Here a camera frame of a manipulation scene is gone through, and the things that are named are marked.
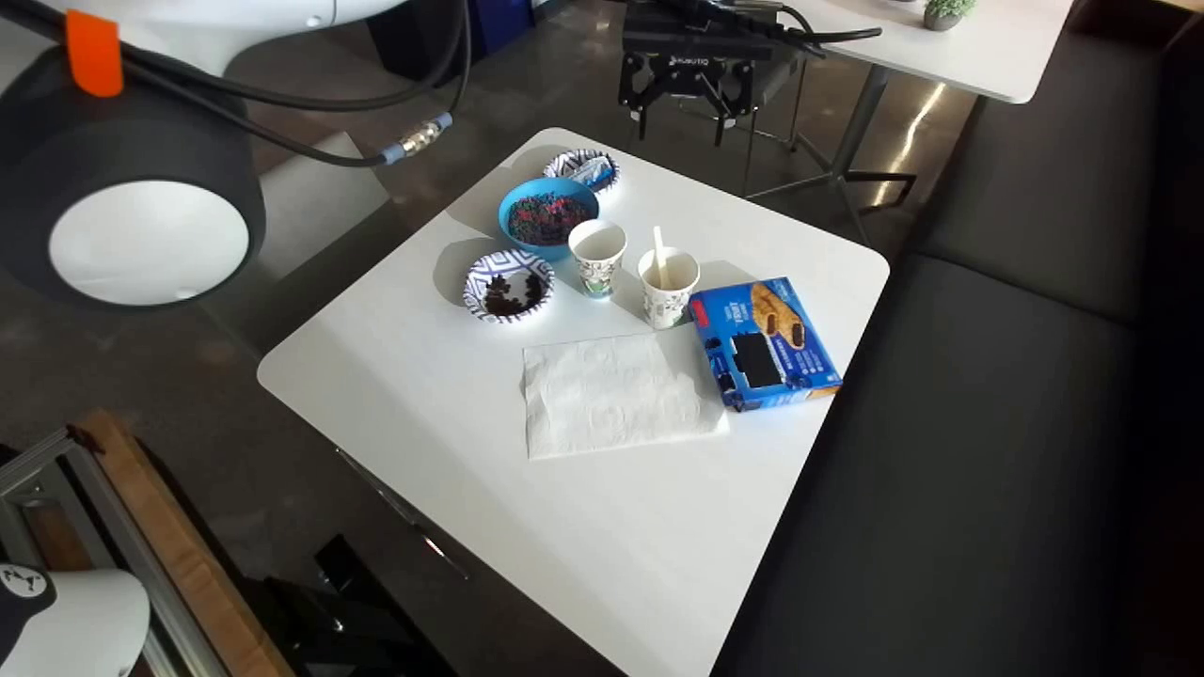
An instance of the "white plate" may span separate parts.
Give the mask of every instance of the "white plate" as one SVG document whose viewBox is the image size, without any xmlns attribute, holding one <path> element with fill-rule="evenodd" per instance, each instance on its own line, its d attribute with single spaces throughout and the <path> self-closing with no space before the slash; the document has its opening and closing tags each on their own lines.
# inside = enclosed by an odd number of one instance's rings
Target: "white plate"
<svg viewBox="0 0 1204 677">
<path fill-rule="evenodd" d="M 481 325 L 525 325 L 547 305 L 552 270 L 525 251 L 490 251 L 463 281 L 463 305 Z"/>
</svg>

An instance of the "white object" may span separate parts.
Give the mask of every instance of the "white object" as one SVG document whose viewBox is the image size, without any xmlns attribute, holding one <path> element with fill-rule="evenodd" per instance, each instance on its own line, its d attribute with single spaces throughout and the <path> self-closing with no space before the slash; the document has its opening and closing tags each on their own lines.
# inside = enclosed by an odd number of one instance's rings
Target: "white object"
<svg viewBox="0 0 1204 677">
<path fill-rule="evenodd" d="M 35 573 L 35 567 L 23 567 L 23 564 L 7 564 L 7 559 L 0 564 L 0 582 L 17 600 L 35 600 L 47 587 L 46 573 Z"/>
<path fill-rule="evenodd" d="M 129 573 L 51 573 L 57 600 L 27 621 L 0 677 L 121 677 L 147 643 L 149 599 Z"/>
<path fill-rule="evenodd" d="M 881 26 L 881 39 L 831 43 L 828 54 L 907 73 L 932 83 L 995 97 L 1029 103 L 1055 45 L 1073 0 L 978 0 L 959 26 L 936 33 L 922 26 L 925 4 L 884 0 L 749 0 L 790 4 L 821 33 Z"/>
<path fill-rule="evenodd" d="M 47 232 L 51 270 L 105 305 L 172 305 L 226 281 L 253 238 L 234 203 L 179 182 L 130 182 L 71 203 Z"/>
<path fill-rule="evenodd" d="M 223 75 L 258 43 L 378 15 L 403 0 L 46 0 L 121 26 L 121 43 Z"/>
<path fill-rule="evenodd" d="M 655 281 L 667 287 L 667 232 L 650 224 L 650 251 L 655 251 Z"/>
<path fill-rule="evenodd" d="M 643 308 L 650 326 L 674 326 L 688 295 L 698 287 L 698 262 L 688 251 L 650 247 L 638 261 Z"/>
<path fill-rule="evenodd" d="M 458 308 L 494 209 L 560 152 L 539 133 L 258 365 L 258 382 L 458 547 L 566 623 L 623 672 L 705 672 L 741 611 L 831 397 L 728 416 L 728 433 L 531 461 L 522 356 L 606 333 L 657 333 L 638 311 L 635 261 L 608 305 L 552 295 L 542 330 L 481 330 Z M 626 247 L 667 238 L 703 287 L 784 273 L 843 372 L 889 262 L 843 238 L 608 152 L 603 214 Z"/>
<path fill-rule="evenodd" d="M 690 326 L 535 350 L 522 397 L 531 459 L 684 444 L 724 422 Z"/>
<path fill-rule="evenodd" d="M 576 261 L 583 295 L 590 298 L 613 295 L 613 266 L 623 256 L 623 247 L 626 247 L 626 232 L 613 221 L 590 217 L 566 232 L 566 251 Z"/>
</svg>

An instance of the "small white cup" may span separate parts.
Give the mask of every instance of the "small white cup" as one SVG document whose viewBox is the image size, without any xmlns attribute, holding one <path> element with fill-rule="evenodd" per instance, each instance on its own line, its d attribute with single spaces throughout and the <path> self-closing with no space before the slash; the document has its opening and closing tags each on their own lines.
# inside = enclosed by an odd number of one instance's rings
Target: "small white cup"
<svg viewBox="0 0 1204 677">
<path fill-rule="evenodd" d="M 613 266 L 623 256 L 623 247 L 626 247 L 626 232 L 613 221 L 578 221 L 566 232 L 566 251 L 576 261 L 588 298 L 613 295 Z"/>
<path fill-rule="evenodd" d="M 688 295 L 698 287 L 698 262 L 688 251 L 667 247 L 667 261 L 657 266 L 657 256 L 647 251 L 638 261 L 638 278 L 647 325 L 674 326 L 684 315 Z"/>
</svg>

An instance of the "white napkin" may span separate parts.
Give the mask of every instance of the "white napkin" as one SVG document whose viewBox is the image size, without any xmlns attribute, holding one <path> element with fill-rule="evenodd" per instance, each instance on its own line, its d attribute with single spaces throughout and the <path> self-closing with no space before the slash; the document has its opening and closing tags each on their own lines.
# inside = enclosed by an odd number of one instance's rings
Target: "white napkin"
<svg viewBox="0 0 1204 677">
<path fill-rule="evenodd" d="M 588 456 L 724 433 L 690 326 L 525 354 L 525 456 Z"/>
</svg>

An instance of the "cardboard box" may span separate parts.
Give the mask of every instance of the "cardboard box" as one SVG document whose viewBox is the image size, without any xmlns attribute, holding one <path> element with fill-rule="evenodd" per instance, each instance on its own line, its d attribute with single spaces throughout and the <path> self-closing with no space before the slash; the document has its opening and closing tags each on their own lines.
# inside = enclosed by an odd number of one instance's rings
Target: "cardboard box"
<svg viewBox="0 0 1204 677">
<path fill-rule="evenodd" d="M 688 300 L 728 409 L 768 409 L 837 387 L 837 372 L 790 278 L 698 291 Z"/>
</svg>

